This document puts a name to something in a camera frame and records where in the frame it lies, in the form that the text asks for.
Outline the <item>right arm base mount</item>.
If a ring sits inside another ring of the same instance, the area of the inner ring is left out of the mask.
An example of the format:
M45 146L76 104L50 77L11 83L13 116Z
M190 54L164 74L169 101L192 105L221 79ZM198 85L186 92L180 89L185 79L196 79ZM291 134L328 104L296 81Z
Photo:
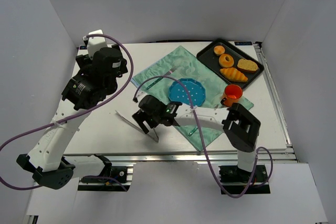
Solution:
M225 189L233 195L240 194L249 180L250 173L238 169L237 165L224 165L219 167L219 179ZM245 195L270 194L269 183L266 182L268 177L265 165L257 165L254 178L251 181Z

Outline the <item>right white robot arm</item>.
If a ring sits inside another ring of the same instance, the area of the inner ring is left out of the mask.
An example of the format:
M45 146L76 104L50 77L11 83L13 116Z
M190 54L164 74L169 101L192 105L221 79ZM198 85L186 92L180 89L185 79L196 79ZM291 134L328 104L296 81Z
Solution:
M147 134L162 124L165 126L192 126L221 131L226 134L231 145L237 149L237 169L243 174L251 174L256 157L256 143L261 122L244 106L233 103L228 108L191 107L182 102L164 104L152 95L146 95L138 105L139 110L132 115L141 130Z

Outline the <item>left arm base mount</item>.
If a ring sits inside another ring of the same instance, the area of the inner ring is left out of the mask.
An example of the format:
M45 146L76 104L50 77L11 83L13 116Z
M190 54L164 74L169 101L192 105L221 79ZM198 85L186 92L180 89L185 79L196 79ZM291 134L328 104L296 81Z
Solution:
M79 180L79 191L126 192L132 181L133 167L112 166L99 175L87 175Z

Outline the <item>metal tongs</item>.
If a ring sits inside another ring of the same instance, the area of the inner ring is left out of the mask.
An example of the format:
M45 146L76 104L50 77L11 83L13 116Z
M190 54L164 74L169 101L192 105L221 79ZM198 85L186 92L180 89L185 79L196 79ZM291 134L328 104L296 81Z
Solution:
M135 124L133 124L131 121L129 121L127 118L125 118L120 112L118 112L117 110L115 110L117 116L123 120L126 124L128 124L129 126L131 126L133 129L137 130L138 132L140 132L143 135L148 136L150 139L152 139L154 142L158 143L159 142L159 137L156 133L155 130L152 130L152 132L154 132L154 135L151 135L150 133L145 133L141 128L139 128L138 126L136 126Z

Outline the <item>small round bun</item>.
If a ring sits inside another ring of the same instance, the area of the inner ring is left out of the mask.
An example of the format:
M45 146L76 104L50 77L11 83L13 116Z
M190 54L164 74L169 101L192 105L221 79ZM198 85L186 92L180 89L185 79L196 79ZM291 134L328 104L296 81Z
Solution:
M225 48L222 45L217 45L213 48L213 52L216 56L221 56L225 53Z

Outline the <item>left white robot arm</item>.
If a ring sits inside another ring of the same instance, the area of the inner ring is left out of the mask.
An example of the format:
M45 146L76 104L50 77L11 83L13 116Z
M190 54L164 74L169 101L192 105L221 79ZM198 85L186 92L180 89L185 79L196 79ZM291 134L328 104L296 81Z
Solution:
M90 109L116 92L117 78L128 72L127 61L120 47L113 45L99 49L93 56L79 55L76 62L79 71L61 94L53 125L28 154L16 160L32 173L36 183L51 189L60 189L76 177L106 179L111 175L111 162L103 155L66 158L64 152Z

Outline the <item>orange ring donut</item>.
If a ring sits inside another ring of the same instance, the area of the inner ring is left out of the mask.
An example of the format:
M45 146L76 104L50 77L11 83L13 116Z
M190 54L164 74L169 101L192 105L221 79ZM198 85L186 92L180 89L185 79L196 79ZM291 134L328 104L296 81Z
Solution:
M229 54L222 54L218 62L222 68L231 68L234 65L234 59Z

